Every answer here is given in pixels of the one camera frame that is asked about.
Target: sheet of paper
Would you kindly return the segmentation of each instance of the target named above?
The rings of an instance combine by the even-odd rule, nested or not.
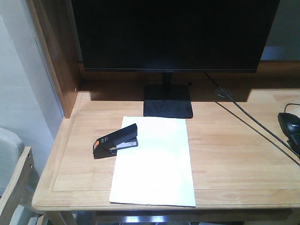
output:
[[[137,124],[138,147],[118,151],[110,202],[195,206],[184,119],[124,117]]]

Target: white wall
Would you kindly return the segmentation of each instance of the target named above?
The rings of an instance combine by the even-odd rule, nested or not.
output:
[[[281,0],[262,60],[300,60],[300,1]]]
[[[0,1],[0,127],[33,147],[41,174],[63,118],[26,1]]]

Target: black cable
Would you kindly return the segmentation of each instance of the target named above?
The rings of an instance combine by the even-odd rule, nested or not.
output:
[[[274,133],[272,133],[270,130],[268,130],[263,124],[261,124],[258,120],[256,120],[253,116],[251,116],[246,110],[244,110],[234,99],[232,99],[218,84],[217,82],[212,79],[207,73],[204,73],[216,86],[219,88],[221,92],[223,92],[227,98],[229,98],[243,113],[245,113],[250,119],[252,119],[255,123],[257,123],[261,128],[263,128],[265,131],[267,131],[270,135],[275,137],[279,142],[281,142],[285,147],[287,147],[292,153],[294,153],[299,159],[300,155],[292,149],[288,144],[286,144],[283,140],[281,140],[279,137],[277,137]]]
[[[285,105],[285,111],[286,111],[287,106],[289,106],[289,105],[300,105],[300,104],[297,104],[297,103],[288,103],[288,104]]]

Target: computer mouse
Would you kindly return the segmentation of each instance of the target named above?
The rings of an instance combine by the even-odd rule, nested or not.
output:
[[[278,113],[278,121],[283,133],[289,137],[300,133],[300,118],[287,112]]]

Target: chair backrest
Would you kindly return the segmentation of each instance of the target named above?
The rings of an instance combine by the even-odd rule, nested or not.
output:
[[[12,215],[22,199],[33,168],[31,148],[25,147],[15,166],[12,178],[0,199],[0,225],[9,225]]]
[[[24,143],[15,133],[0,128],[0,196],[8,186],[23,150]]]

